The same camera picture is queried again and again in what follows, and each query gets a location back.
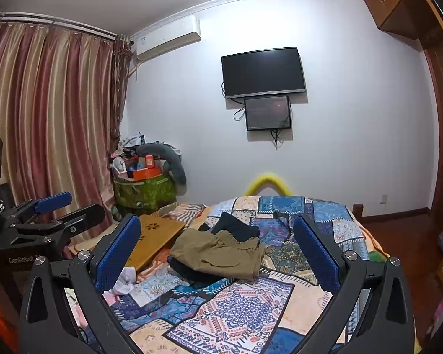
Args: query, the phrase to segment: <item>wooden floor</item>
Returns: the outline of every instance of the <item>wooden floor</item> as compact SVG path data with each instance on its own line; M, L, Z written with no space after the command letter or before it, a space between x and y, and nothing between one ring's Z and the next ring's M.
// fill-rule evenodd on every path
M428 215L365 223L364 227L386 253L399 257L410 288L417 337L422 343L443 297L436 278L443 256L437 245L438 231Z

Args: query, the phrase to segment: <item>curtain rod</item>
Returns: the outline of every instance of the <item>curtain rod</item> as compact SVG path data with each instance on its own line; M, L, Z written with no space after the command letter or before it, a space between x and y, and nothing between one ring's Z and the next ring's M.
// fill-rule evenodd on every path
M62 28L69 28L85 32L87 34L96 35L104 39L115 41L116 33L108 32L91 25L83 24L81 22L63 19L60 17L47 16L45 14L34 14L25 12L4 12L2 13L1 21L3 22L27 22L27 23L42 23L46 25L56 25Z

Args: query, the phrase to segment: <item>green storage bin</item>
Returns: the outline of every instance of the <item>green storage bin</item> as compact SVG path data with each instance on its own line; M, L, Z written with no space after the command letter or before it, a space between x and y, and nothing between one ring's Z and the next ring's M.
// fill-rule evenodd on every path
M113 189L116 203L135 214L153 213L176 200L176 187L167 174L136 182L116 177Z

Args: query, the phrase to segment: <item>pile of clothes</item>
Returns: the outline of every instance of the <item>pile of clothes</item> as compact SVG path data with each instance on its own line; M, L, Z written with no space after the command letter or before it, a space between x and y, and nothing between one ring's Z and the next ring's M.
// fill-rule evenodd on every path
M259 243L259 228L228 213L210 230L186 229L175 241L167 262L194 287L205 287L223 278L253 280L266 245Z

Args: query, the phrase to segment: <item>flat screen tv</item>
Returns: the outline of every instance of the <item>flat screen tv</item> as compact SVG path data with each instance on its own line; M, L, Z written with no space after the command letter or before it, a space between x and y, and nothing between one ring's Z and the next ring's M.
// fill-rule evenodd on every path
M296 47L226 55L221 61L227 99L305 92Z
M287 96L261 96L245 100L246 130L290 129L291 106Z

